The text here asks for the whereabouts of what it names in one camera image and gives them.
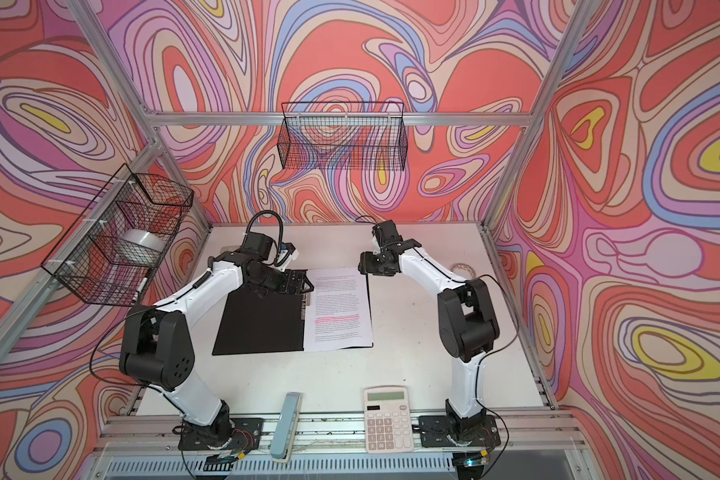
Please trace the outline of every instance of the black wire mesh basket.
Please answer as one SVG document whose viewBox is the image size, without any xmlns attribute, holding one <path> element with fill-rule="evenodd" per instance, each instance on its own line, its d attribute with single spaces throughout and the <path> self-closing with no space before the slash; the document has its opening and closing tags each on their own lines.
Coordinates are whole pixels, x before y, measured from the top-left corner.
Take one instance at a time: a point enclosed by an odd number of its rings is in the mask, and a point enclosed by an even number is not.
<svg viewBox="0 0 720 480">
<path fill-rule="evenodd" d="M 400 170 L 408 157 L 401 101 L 291 101 L 277 139 L 286 170 Z"/>
<path fill-rule="evenodd" d="M 48 268 L 53 250 L 42 267 L 83 302 L 134 305 L 152 283 L 193 196 L 191 188 L 160 175 L 131 173 L 102 215 L 86 220 L 93 225 L 58 267 Z"/>
</svg>

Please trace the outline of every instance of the white paper document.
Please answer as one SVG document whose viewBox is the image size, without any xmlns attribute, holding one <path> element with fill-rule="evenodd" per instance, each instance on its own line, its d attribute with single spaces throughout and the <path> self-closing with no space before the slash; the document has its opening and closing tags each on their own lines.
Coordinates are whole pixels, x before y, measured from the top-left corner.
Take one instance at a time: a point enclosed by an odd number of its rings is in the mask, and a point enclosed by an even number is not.
<svg viewBox="0 0 720 480">
<path fill-rule="evenodd" d="M 357 267 L 310 270 L 315 290 L 304 319 L 304 351 L 373 346 L 365 275 Z"/>
</svg>

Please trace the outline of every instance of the patterned wall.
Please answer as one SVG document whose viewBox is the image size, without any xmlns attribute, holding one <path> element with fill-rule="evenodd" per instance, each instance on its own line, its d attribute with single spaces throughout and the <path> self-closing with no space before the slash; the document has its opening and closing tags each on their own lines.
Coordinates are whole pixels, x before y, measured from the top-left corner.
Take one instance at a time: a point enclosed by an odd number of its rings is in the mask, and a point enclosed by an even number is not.
<svg viewBox="0 0 720 480">
<path fill-rule="evenodd" d="M 608 0 L 492 233 L 605 478 L 720 478 L 720 1 Z"/>
<path fill-rule="evenodd" d="M 63 2 L 0 2 L 0 317 L 59 235 L 144 146 Z M 185 220 L 147 294 L 190 274 L 200 226 Z M 72 478 L 128 387 L 87 374 L 88 355 L 125 309 L 58 291 L 0 366 L 0 478 Z M 120 332 L 102 350 L 117 354 Z M 120 378 L 96 355 L 100 375 Z"/>
<path fill-rule="evenodd" d="M 401 100 L 409 111 L 528 111 L 562 1 L 111 2 L 99 19 L 149 108 L 278 111 Z M 405 172 L 282 172 L 278 128 L 171 127 L 209 220 L 480 220 L 516 128 L 409 129 Z"/>
</svg>

